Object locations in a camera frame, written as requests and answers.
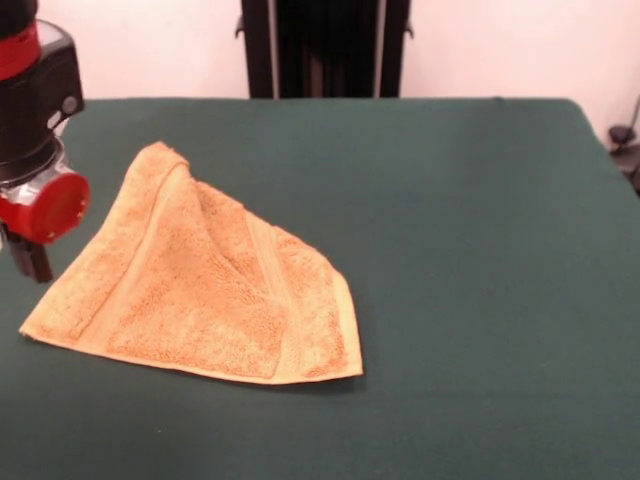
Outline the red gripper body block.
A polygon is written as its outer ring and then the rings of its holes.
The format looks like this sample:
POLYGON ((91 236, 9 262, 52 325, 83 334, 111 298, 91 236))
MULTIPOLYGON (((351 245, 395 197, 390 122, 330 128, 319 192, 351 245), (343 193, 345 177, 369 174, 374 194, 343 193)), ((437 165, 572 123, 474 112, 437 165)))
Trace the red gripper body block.
POLYGON ((1 190, 1 220, 9 230, 48 244, 77 227, 90 202, 90 187, 77 172, 43 172, 1 190))

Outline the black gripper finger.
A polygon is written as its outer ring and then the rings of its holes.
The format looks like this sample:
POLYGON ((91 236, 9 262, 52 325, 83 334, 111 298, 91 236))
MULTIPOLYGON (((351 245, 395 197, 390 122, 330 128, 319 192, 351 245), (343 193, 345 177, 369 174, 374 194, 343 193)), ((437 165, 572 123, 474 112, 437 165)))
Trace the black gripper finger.
POLYGON ((25 239, 10 240, 11 255, 19 271, 36 283, 48 283, 53 279, 46 249, 25 239))

